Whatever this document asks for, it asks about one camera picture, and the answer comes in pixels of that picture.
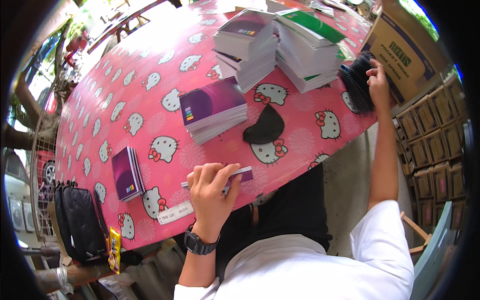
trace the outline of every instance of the pink tablecloth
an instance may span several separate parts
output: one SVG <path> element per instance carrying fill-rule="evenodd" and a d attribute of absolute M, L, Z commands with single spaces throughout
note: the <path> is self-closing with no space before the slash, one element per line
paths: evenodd
<path fill-rule="evenodd" d="M 214 1 L 197 2 L 166 16 L 162 23 L 143 26 L 98 62 L 63 107 L 57 179 L 76 180 L 80 188 L 92 192 L 97 189 L 105 222 L 121 232 L 127 250 L 179 234 L 194 222 L 195 214 L 163 226 L 155 219 L 159 209 L 190 200 L 180 183 L 194 166 L 207 162 L 251 166 L 254 180 L 242 185 L 235 205 L 239 208 L 315 166 L 375 121 L 375 116 L 360 117 L 349 110 L 339 80 L 300 94 L 276 68 L 245 94 L 247 121 L 197 145 L 176 111 L 178 94 L 222 78 L 212 35 L 227 18 L 212 13 L 215 9 Z M 345 33 L 353 39 L 361 31 Z M 281 101 L 269 91 L 281 95 L 285 90 L 285 103 L 279 105 Z M 256 122 L 264 108 L 254 101 L 257 91 L 270 93 L 272 107 L 285 122 L 280 136 L 283 155 L 276 155 L 273 144 L 251 147 L 242 140 L 243 130 Z M 152 146 L 153 141 L 162 146 Z M 143 201 L 137 197 L 120 202 L 115 191 L 111 158 L 126 146 L 138 155 L 148 189 Z M 161 153 L 159 160 L 149 155 L 151 148 Z"/>

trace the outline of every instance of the white shirt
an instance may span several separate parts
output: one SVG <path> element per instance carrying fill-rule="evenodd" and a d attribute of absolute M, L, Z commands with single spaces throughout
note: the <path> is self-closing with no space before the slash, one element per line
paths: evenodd
<path fill-rule="evenodd" d="M 354 260 L 300 234 L 259 240 L 232 258 L 221 285 L 176 285 L 174 299 L 409 299 L 413 263 L 396 201 L 375 205 L 350 241 Z"/>

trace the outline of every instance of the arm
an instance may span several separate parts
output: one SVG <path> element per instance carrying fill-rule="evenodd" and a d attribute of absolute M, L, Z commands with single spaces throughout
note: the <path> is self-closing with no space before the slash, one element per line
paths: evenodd
<path fill-rule="evenodd" d="M 223 224 L 233 209 L 240 191 L 241 174 L 232 182 L 228 195 L 222 194 L 228 178 L 238 170 L 239 164 L 223 167 L 220 163 L 196 166 L 187 176 L 188 186 L 197 215 L 192 232 L 203 243 L 215 243 Z M 179 284 L 184 287 L 208 287 L 215 280 L 215 253 L 197 255 L 187 253 Z"/>
<path fill-rule="evenodd" d="M 398 169 L 393 126 L 389 104 L 389 87 L 381 63 L 371 60 L 376 69 L 367 71 L 370 76 L 370 96 L 375 105 L 378 119 L 377 146 L 373 159 L 372 178 L 367 211 L 383 200 L 397 200 Z"/>

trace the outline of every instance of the black watch strap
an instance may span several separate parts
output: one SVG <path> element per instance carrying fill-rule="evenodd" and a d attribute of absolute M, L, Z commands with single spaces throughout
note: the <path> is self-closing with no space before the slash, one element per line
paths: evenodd
<path fill-rule="evenodd" d="M 185 238 L 183 239 L 188 251 L 192 252 L 193 254 L 207 255 L 215 250 L 218 241 L 220 240 L 220 235 L 218 235 L 218 239 L 215 243 L 205 244 L 198 235 L 192 232 L 192 227 L 193 226 L 188 227 L 188 229 L 185 231 Z"/>

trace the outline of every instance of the snack packet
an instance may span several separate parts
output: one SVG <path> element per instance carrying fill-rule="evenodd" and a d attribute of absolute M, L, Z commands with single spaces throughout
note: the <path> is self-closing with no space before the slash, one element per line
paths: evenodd
<path fill-rule="evenodd" d="M 108 264 L 110 269 L 120 274 L 120 234 L 110 227 L 110 251 L 108 254 Z"/>

